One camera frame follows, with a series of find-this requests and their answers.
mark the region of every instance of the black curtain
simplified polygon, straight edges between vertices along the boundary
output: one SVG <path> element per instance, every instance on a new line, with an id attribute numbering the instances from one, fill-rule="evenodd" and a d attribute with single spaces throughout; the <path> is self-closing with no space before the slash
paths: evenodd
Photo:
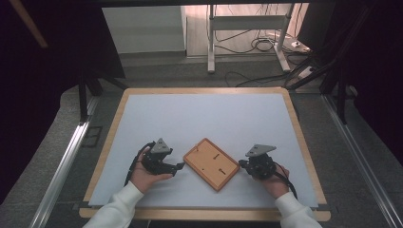
<path id="1" fill-rule="evenodd" d="M 78 84 L 78 75 L 96 78 L 91 69 L 97 69 L 109 77 L 125 76 L 100 8 L 48 0 L 22 3 L 49 47 L 40 48 L 10 2 L 0 1 L 0 202 L 46 136 L 61 95 Z"/>

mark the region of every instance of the white wall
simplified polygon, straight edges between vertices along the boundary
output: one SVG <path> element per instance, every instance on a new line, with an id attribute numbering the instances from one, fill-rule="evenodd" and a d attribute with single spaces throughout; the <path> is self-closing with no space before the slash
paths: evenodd
<path id="1" fill-rule="evenodd" d="M 185 50 L 184 7 L 104 8 L 118 53 Z"/>

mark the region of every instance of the orange wooden block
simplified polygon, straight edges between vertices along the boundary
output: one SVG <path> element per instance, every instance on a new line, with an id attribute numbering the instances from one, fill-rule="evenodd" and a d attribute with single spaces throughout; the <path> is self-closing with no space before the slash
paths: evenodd
<path id="1" fill-rule="evenodd" d="M 183 160 L 216 191 L 220 191 L 240 169 L 236 161 L 206 138 L 190 149 Z"/>

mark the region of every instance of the black cable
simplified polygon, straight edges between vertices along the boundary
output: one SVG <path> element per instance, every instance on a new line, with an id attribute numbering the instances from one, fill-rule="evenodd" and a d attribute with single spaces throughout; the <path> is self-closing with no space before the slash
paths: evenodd
<path id="1" fill-rule="evenodd" d="M 225 73 L 225 76 L 224 76 L 225 83 L 227 84 L 228 87 L 230 87 L 230 85 L 228 83 L 228 75 L 229 74 L 237 74 L 240 77 L 242 77 L 242 78 L 247 80 L 247 81 L 245 81 L 243 83 L 235 85 L 235 87 L 239 87 L 241 85 L 248 84 L 248 83 L 251 83 L 251 82 L 255 82 L 255 83 L 259 83 L 259 84 L 266 84 L 266 83 L 273 82 L 273 81 L 276 81 L 276 80 L 281 80 L 281 79 L 283 79 L 284 77 L 286 77 L 288 75 L 288 74 L 281 74 L 281 75 L 276 75 L 276 76 L 266 76 L 266 77 L 261 77 L 261 78 L 257 78 L 257 79 L 251 79 L 251 78 L 248 78 L 247 76 L 245 76 L 245 75 L 243 75 L 241 73 L 238 73 L 238 72 L 235 72 L 235 71 L 229 71 L 229 72 Z"/>
<path id="2" fill-rule="evenodd" d="M 285 170 L 281 167 L 281 165 L 279 165 L 279 164 L 278 164 L 277 162 L 275 162 L 275 161 L 274 161 L 274 163 L 275 163 L 276 165 L 278 165 L 278 167 L 282 170 L 282 173 L 285 175 L 285 177 L 284 177 L 282 174 L 278 173 L 277 171 L 274 173 L 274 175 L 277 176 L 278 178 L 280 178 L 282 181 L 284 181 L 284 182 L 287 184 L 287 186 L 288 186 L 288 187 L 291 189 L 291 191 L 293 192 L 294 197 L 296 197 L 296 199 L 298 200 L 297 190 L 296 190 L 296 188 L 294 187 L 294 185 L 290 182 L 290 180 L 288 179 L 287 173 L 286 173 Z"/>

